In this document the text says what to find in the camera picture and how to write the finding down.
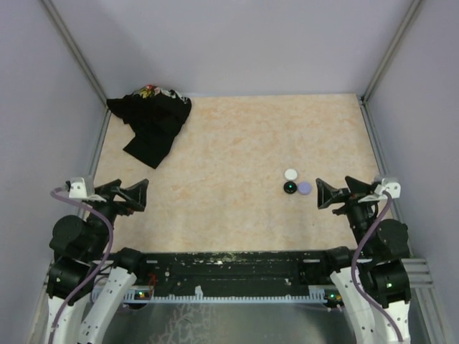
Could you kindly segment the black round charging case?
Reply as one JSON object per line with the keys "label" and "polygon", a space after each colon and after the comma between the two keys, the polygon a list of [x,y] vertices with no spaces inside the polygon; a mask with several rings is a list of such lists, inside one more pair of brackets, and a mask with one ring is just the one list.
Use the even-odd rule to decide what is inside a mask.
{"label": "black round charging case", "polygon": [[286,194],[294,194],[298,190],[298,186],[294,181],[286,181],[283,184],[283,190]]}

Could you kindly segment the purple round charging case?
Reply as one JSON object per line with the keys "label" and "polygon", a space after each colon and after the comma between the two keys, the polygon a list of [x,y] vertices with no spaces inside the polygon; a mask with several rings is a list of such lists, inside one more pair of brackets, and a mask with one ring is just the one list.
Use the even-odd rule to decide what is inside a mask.
{"label": "purple round charging case", "polygon": [[298,187],[298,193],[303,196],[309,195],[313,190],[312,185],[306,181],[302,181],[298,183],[297,187]]}

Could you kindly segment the white earbud charging case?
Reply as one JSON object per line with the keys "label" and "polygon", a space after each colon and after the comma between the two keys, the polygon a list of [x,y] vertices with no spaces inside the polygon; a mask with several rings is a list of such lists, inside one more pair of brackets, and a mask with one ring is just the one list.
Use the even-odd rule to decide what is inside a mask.
{"label": "white earbud charging case", "polygon": [[288,168],[284,172],[286,181],[295,181],[298,178],[298,172],[294,168]]}

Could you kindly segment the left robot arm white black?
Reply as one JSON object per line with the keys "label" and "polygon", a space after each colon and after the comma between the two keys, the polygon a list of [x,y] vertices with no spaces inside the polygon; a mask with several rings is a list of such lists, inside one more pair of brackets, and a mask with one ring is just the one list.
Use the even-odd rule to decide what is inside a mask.
{"label": "left robot arm white black", "polygon": [[52,229],[46,343],[101,343],[125,293],[149,276],[146,254],[128,247],[112,254],[114,223],[146,208],[149,181],[123,188],[116,179],[95,186],[72,178],[52,198],[89,213],[67,215]]}

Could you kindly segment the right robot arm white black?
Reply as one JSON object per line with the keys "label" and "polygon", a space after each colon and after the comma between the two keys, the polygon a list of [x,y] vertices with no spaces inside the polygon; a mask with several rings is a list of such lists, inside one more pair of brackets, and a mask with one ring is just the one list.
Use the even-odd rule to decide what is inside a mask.
{"label": "right robot arm white black", "polygon": [[337,288],[357,343],[410,343],[408,315],[412,298],[403,259],[408,258],[408,228],[387,212],[401,194],[395,178],[365,183],[345,178],[335,188],[316,179],[317,207],[337,205],[357,243],[355,251],[337,247],[325,252],[321,277]]}

